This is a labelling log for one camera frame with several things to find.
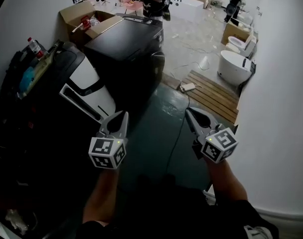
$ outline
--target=plastic bottle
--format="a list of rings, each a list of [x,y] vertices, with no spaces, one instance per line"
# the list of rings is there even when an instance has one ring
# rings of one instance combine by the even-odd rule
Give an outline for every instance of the plastic bottle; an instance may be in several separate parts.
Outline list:
[[[31,51],[33,51],[38,59],[41,59],[43,57],[43,51],[41,50],[40,45],[31,37],[27,41]]]

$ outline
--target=white bathtub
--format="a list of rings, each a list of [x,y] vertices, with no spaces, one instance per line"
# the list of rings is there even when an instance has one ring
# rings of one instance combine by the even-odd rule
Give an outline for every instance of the white bathtub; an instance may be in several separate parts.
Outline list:
[[[193,22],[201,21],[203,2],[197,0],[171,0],[170,15]]]

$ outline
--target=toilet seat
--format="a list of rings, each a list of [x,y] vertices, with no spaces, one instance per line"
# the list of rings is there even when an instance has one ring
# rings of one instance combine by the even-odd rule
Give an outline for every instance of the toilet seat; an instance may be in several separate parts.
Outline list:
[[[238,47],[242,50],[244,50],[246,48],[246,44],[234,36],[229,36],[228,40],[231,44],[235,45],[236,47]]]

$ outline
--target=pink chair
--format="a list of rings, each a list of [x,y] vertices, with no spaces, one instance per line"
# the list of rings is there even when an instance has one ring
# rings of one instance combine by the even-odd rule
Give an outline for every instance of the pink chair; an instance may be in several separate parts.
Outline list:
[[[133,3],[130,3],[130,1],[131,0],[123,0],[124,6],[126,7],[126,11],[133,10],[133,11],[135,11],[135,14],[137,15],[136,11],[143,7],[143,3],[138,2],[138,1],[134,1]]]

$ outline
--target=cardboard box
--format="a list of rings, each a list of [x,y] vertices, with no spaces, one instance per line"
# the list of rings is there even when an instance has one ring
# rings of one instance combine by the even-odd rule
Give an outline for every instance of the cardboard box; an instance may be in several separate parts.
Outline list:
[[[248,37],[250,35],[250,32],[244,31],[243,30],[244,28],[245,27],[236,26],[230,20],[226,25],[225,32],[223,33],[223,36],[222,36],[222,39],[221,39],[221,43],[226,45],[229,42],[228,41],[229,36],[235,36],[239,40],[242,40],[242,41],[246,42],[246,40],[248,39]]]
[[[66,24],[70,41],[74,42],[79,49],[82,49],[90,40],[96,38],[107,29],[123,20],[122,17],[95,10],[90,1],[80,2],[71,7],[65,8],[60,11],[60,14]],[[87,31],[78,29],[74,34],[71,34],[72,30],[81,23],[81,18],[86,15],[89,18],[95,15],[100,23],[92,26]]]

